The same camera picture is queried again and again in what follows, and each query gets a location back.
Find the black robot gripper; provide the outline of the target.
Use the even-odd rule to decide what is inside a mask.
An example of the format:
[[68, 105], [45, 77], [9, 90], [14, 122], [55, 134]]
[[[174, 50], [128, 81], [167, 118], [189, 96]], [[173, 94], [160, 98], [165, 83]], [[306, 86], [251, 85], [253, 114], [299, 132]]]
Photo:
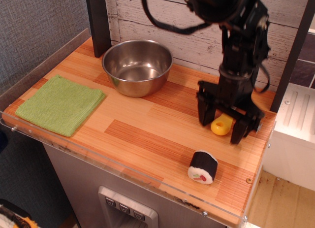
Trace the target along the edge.
[[221, 74], [217, 84], [198, 81], [198, 117], [202, 126], [210, 124], [217, 110], [231, 116], [235, 124], [231, 144], [239, 144], [252, 130], [259, 131], [265, 114], [252, 100], [252, 79]]

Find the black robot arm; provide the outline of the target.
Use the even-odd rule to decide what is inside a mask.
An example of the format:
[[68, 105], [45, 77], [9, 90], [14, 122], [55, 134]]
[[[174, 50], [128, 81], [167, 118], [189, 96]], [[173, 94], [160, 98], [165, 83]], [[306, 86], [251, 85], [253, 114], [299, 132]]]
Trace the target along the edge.
[[260, 0], [186, 0], [206, 24], [222, 32], [223, 61], [217, 84], [199, 81], [198, 115], [202, 125], [214, 121], [216, 111], [234, 118], [231, 143], [238, 144], [258, 130], [264, 113], [252, 101], [258, 72], [264, 69], [269, 46], [269, 15]]

